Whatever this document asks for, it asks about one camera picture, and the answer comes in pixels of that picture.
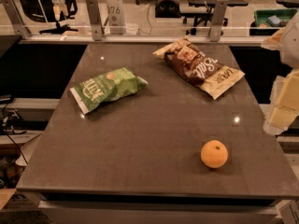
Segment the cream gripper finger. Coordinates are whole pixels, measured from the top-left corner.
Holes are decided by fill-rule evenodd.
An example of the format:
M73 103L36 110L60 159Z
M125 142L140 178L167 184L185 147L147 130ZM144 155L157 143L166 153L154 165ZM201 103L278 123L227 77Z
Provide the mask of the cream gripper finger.
M270 135L282 134L298 116L299 69L292 69L286 77L277 76L273 83L263 130Z

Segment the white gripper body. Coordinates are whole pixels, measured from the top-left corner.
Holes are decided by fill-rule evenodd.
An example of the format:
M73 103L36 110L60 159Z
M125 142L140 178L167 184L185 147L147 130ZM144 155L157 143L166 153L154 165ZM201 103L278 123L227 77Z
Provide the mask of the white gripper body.
M299 12L285 27L265 38L261 44L263 49L278 50L280 60L291 68L299 68Z

